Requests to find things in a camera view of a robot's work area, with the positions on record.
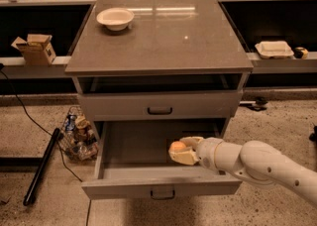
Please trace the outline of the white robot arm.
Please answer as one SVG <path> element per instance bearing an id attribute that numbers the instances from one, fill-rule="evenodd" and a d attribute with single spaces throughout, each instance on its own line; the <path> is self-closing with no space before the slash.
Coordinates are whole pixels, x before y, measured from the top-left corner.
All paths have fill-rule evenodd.
<path id="1" fill-rule="evenodd" d="M 172 142 L 168 153 L 177 163 L 222 170 L 260 187 L 279 184 L 317 205 L 317 172 L 264 142 L 248 141 L 238 145 L 213 137 L 185 137 Z"/>

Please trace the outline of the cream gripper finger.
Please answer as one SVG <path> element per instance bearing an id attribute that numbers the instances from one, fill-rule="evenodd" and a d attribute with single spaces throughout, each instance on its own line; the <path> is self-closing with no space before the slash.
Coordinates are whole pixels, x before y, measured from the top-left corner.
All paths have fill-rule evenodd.
<path id="1" fill-rule="evenodd" d="M 199 143 L 203 141 L 203 137 L 183 137 L 180 139 L 186 147 L 191 147 L 193 150 L 196 150 Z"/>
<path id="2" fill-rule="evenodd" d="M 189 147 L 181 150 L 169 150 L 169 156 L 177 163 L 194 166 L 198 162 L 198 158 L 194 150 Z"/>

